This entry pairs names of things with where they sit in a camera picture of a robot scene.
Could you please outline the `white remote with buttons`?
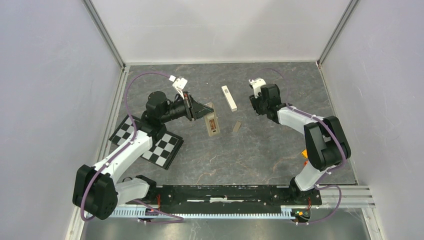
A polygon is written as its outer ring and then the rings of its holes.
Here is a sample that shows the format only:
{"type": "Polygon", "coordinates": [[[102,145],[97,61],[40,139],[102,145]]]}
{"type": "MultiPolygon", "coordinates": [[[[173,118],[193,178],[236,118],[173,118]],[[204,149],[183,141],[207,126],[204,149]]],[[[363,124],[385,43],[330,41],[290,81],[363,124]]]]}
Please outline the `white remote with buttons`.
{"type": "Polygon", "coordinates": [[[213,112],[204,116],[208,136],[217,136],[221,133],[221,130],[218,122],[217,112],[215,111],[215,106],[212,102],[207,103],[206,106],[212,108],[213,110],[213,112]]]}

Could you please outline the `beige remote battery cover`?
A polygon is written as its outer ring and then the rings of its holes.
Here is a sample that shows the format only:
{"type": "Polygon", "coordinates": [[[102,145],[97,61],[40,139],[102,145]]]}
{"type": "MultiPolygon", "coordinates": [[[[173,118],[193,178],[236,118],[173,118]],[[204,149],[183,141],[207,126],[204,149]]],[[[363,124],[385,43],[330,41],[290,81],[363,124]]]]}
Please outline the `beige remote battery cover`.
{"type": "Polygon", "coordinates": [[[242,123],[240,122],[240,121],[237,121],[236,123],[235,123],[235,125],[234,125],[234,127],[233,127],[233,132],[234,133],[237,133],[239,130],[240,130],[240,128],[241,128],[241,125],[242,125],[242,123]]]}

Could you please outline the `white black remote control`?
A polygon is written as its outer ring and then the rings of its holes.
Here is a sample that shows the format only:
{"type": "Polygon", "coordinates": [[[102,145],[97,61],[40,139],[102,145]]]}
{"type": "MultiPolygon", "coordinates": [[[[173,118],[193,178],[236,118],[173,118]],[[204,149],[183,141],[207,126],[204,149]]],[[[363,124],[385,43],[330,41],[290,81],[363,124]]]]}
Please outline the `white black remote control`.
{"type": "Polygon", "coordinates": [[[226,102],[227,102],[230,110],[232,112],[237,111],[238,110],[238,107],[237,107],[237,105],[236,105],[236,103],[235,103],[235,101],[234,101],[234,99],[232,97],[232,94],[230,93],[230,90],[229,90],[228,86],[227,85],[223,85],[221,87],[221,90],[222,90],[222,92],[224,94],[224,97],[226,99],[226,102]]]}

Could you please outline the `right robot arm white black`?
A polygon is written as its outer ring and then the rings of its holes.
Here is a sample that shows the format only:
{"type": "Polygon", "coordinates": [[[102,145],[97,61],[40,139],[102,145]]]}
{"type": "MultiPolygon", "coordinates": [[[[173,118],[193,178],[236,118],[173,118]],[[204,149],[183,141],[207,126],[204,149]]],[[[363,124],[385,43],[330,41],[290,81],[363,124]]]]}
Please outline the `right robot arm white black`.
{"type": "Polygon", "coordinates": [[[266,83],[262,78],[249,82],[253,94],[249,97],[258,115],[289,127],[304,136],[308,162],[290,182],[289,199],[302,204],[309,198],[309,191],[318,186],[325,174],[342,167],[351,156],[351,148],[335,116],[321,117],[283,103],[276,84],[266,83]]]}

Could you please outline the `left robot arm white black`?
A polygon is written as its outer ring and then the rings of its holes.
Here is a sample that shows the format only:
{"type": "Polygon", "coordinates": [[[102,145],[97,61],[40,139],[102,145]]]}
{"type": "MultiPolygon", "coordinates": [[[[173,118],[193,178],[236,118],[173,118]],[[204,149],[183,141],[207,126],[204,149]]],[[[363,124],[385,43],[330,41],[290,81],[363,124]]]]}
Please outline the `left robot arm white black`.
{"type": "Polygon", "coordinates": [[[82,165],[76,172],[72,202],[80,208],[83,221],[92,218],[104,220],[117,206],[135,200],[153,203],[157,190],[139,177],[119,183],[123,173],[145,152],[161,140],[167,129],[165,124],[181,117],[195,121],[214,112],[212,107],[199,103],[184,91],[171,101],[162,91],[152,92],[147,99],[146,110],[136,123],[129,119],[134,131],[118,148],[93,166],[82,165]]]}

